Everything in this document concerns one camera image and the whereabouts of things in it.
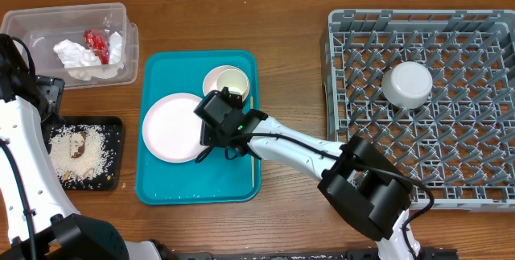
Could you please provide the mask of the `large pink plate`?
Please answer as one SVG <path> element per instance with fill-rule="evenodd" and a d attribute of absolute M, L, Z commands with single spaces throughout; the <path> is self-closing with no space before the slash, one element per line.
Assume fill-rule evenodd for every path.
<path fill-rule="evenodd" d="M 204 149 L 200 145 L 202 121 L 194 113 L 201 98 L 174 93 L 159 99 L 147 111 L 142 138 L 148 151 L 168 163 L 193 160 Z"/>

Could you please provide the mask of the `black rectangular tray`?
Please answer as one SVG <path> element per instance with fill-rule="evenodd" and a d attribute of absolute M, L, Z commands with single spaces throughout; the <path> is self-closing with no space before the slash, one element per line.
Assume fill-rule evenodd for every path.
<path fill-rule="evenodd" d="M 56 135 L 56 130 L 63 126 L 78 125 L 99 125 L 106 129 L 107 147 L 114 152 L 113 161 L 108 171 L 102 173 L 93 180 L 84 181 L 59 181 L 65 190 L 86 190 L 86 191 L 110 191 L 117 187 L 120 166 L 122 162 L 122 151 L 125 130 L 120 118 L 114 116 L 65 116 L 63 120 L 45 125 L 43 128 L 43 140 L 47 150 L 51 151 L 49 140 Z"/>

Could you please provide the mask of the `red snack wrapper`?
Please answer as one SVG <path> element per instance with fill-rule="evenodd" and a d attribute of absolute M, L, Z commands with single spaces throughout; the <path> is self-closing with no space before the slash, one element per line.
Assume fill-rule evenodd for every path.
<path fill-rule="evenodd" d="M 108 34 L 105 30 L 91 29 L 84 32 L 84 41 L 102 64 L 109 63 Z"/>

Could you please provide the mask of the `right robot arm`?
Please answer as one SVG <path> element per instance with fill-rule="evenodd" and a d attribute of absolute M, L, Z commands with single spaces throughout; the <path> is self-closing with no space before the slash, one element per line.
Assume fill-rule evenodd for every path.
<path fill-rule="evenodd" d="M 255 109 L 195 113 L 212 131 L 210 147 L 283 163 L 314 178 L 339 215 L 377 243 L 379 258 L 421 258 L 409 224 L 414 181 L 368 141 L 359 136 L 346 143 L 313 138 Z"/>

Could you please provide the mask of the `white cup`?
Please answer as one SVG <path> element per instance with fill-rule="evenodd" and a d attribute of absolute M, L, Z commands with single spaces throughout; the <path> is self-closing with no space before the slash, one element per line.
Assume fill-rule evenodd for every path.
<path fill-rule="evenodd" d="M 244 72 L 238 68 L 226 69 L 216 79 L 216 87 L 222 90 L 224 87 L 231 93 L 242 96 L 244 101 L 249 94 L 249 79 Z"/>

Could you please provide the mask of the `wooden chopstick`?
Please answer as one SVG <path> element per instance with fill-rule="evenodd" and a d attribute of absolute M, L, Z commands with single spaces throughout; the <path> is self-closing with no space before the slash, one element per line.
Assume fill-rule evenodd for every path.
<path fill-rule="evenodd" d="M 253 109 L 253 97 L 250 97 L 250 108 Z M 252 188 L 255 187 L 255 158 L 251 155 L 251 184 Z"/>

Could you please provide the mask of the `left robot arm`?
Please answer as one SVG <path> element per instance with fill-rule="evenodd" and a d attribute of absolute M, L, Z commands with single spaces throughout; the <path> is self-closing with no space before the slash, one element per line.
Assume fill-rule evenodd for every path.
<path fill-rule="evenodd" d="M 21 39 L 1 36 L 1 194 L 10 248 L 3 259 L 171 259 L 158 242 L 125 241 L 80 215 L 52 166 L 43 128 L 60 121 L 64 81 L 38 76 Z"/>

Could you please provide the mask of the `food scraps rice pile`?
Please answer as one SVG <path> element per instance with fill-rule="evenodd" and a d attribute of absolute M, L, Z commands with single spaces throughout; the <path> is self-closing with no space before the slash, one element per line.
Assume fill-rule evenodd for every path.
<path fill-rule="evenodd" d="M 49 143 L 50 159 L 61 181 L 93 180 L 108 171 L 114 152 L 107 147 L 106 129 L 99 125 L 63 126 Z"/>

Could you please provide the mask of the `white tissue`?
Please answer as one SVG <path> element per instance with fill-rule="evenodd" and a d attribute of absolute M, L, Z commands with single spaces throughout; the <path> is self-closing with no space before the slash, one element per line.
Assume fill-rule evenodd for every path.
<path fill-rule="evenodd" d="M 108 34 L 109 63 L 102 64 L 97 56 L 88 48 L 70 41 L 63 40 L 53 47 L 53 52 L 65 68 L 72 68 L 68 74 L 78 80 L 111 79 L 117 75 L 117 71 L 123 65 L 117 66 L 122 59 L 123 38 L 118 32 Z"/>

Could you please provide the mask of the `grey bowl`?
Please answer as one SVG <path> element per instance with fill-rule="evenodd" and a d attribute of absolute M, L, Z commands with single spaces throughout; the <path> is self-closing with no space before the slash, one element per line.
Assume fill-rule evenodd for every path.
<path fill-rule="evenodd" d="M 381 90 L 391 104 L 403 109 L 416 109 L 425 104 L 431 94 L 433 79 L 422 64 L 408 61 L 384 74 Z"/>

